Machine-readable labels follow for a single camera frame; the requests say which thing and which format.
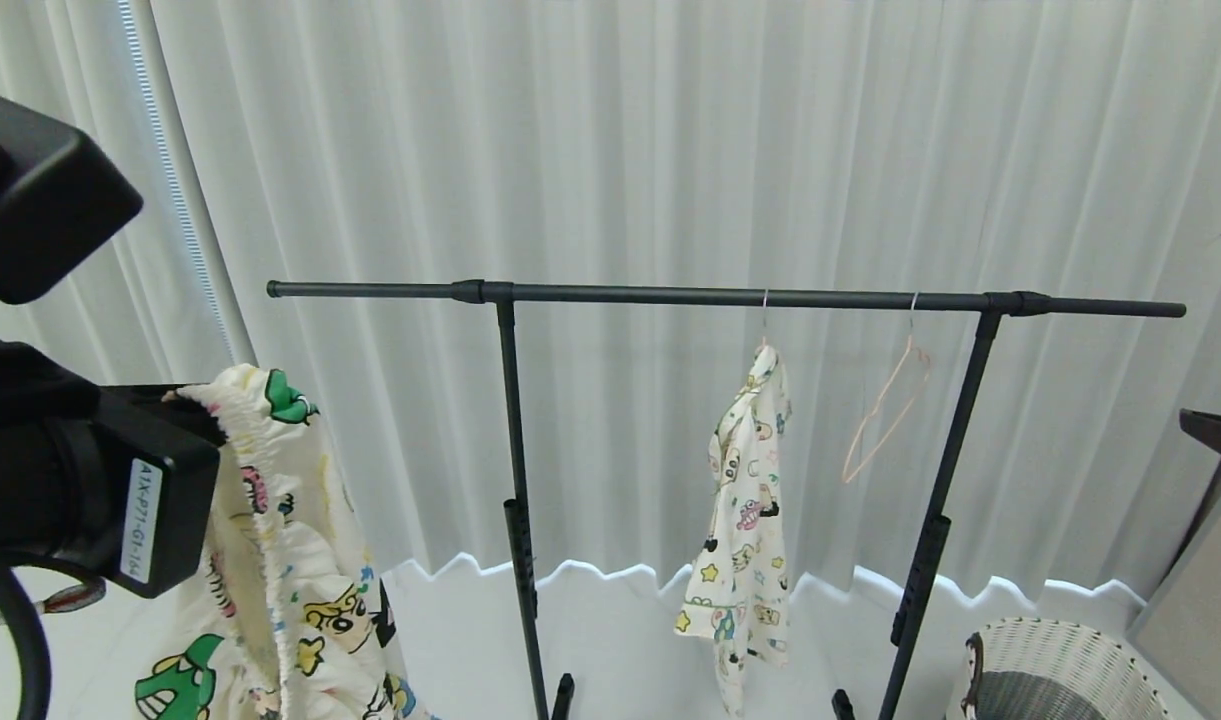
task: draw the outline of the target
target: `horizontal black bar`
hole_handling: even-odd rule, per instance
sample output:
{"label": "horizontal black bar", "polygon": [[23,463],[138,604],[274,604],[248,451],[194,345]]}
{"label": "horizontal black bar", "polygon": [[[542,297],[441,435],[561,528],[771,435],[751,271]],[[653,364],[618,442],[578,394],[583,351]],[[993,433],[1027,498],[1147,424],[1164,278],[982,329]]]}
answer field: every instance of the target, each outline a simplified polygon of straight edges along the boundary
{"label": "horizontal black bar", "polygon": [[861,292],[758,290],[720,287],[642,287],[591,284],[529,284],[486,281],[455,283],[267,283],[271,297],[453,297],[459,301],[609,301],[641,305],[714,305],[751,308],[838,308],[907,310],[916,297],[917,310],[1012,315],[1045,312],[1131,315],[1145,319],[1182,319],[1187,309],[1177,301],[1087,300],[1045,297],[1035,292]]}

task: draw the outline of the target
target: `white curtain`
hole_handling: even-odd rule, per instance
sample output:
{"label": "white curtain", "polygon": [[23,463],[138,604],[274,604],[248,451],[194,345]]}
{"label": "white curtain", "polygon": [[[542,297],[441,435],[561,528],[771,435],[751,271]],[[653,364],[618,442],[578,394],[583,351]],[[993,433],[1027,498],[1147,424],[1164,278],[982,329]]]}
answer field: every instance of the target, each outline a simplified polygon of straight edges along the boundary
{"label": "white curtain", "polygon": [[190,260],[206,220],[176,211],[188,176],[158,151],[136,51],[115,2],[0,0],[0,95],[83,129],[144,196],[139,217],[43,299],[0,303],[0,338],[98,383],[208,382],[250,348],[239,319],[225,339],[208,299],[226,301],[223,288],[206,293]]}
{"label": "white curtain", "polygon": [[[267,279],[1043,290],[1182,320],[1010,319],[940,571],[1150,593],[1217,459],[1221,1],[133,5],[259,360],[330,412],[380,561],[508,556],[487,308],[271,300]],[[902,582],[974,320],[852,483],[907,314],[770,310],[797,571]],[[518,309],[534,547],[670,577],[759,310]],[[864,448],[915,383],[886,404]]]}

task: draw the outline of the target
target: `hanging shirt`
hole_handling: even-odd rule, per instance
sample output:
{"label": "hanging shirt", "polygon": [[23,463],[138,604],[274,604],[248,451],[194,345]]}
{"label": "hanging shirt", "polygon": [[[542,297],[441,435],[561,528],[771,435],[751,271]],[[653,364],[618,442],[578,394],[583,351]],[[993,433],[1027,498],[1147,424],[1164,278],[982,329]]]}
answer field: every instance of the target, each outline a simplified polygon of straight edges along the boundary
{"label": "hanging shirt", "polygon": [[747,383],[709,443],[716,506],[676,632],[714,642],[720,702],[744,715],[744,661],[788,664],[788,559],[779,436],[792,415],[779,351],[757,351]]}
{"label": "hanging shirt", "polygon": [[148,720],[435,720],[317,408],[281,370],[177,389],[227,437],[200,567],[134,682]]}

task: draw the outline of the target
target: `white patterned fabric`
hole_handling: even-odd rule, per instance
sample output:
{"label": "white patterned fabric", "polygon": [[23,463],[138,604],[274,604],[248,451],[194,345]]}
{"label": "white patterned fabric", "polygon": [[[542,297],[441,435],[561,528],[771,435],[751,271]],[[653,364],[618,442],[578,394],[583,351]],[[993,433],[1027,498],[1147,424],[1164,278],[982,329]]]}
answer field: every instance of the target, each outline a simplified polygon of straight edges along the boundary
{"label": "white patterned fabric", "polygon": [[788,372],[762,345],[709,443],[716,506],[694,560],[676,632],[714,642],[720,702],[744,715],[744,661],[788,664],[788,550],[779,505],[779,436],[792,403]]}
{"label": "white patterned fabric", "polygon": [[136,682],[151,720],[433,720],[415,700],[322,416],[281,370],[179,388],[230,442],[198,575],[161,660]]}

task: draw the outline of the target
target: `laundry basket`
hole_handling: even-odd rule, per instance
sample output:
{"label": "laundry basket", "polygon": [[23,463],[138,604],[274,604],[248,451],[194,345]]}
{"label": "laundry basket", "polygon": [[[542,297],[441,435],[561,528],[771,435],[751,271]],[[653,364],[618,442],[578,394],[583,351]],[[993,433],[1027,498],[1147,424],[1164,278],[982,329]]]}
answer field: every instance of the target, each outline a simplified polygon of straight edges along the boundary
{"label": "laundry basket", "polygon": [[1166,703],[1123,646],[1039,617],[989,624],[966,641],[945,720],[1158,720]]}

